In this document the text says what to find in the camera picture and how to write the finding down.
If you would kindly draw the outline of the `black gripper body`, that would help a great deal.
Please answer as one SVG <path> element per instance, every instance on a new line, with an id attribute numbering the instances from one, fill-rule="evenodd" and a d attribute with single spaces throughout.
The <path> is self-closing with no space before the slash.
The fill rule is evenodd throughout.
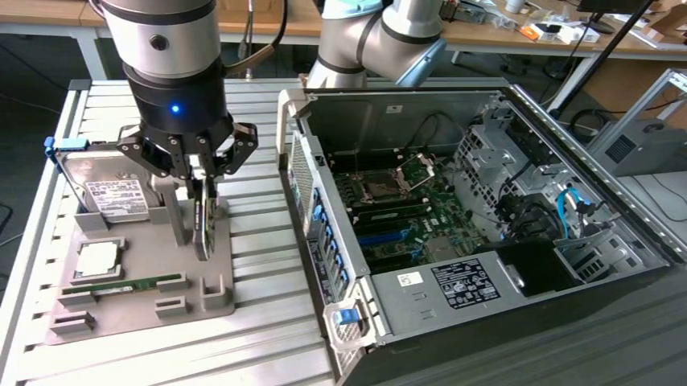
<path id="1" fill-rule="evenodd" d="M 140 111 L 143 135 L 163 149 L 175 136 L 187 154 L 200 152 L 198 137 L 218 149 L 234 131 L 222 61 L 215 60 L 206 70 L 183 78 L 146 76 L 128 64 L 124 74 Z"/>

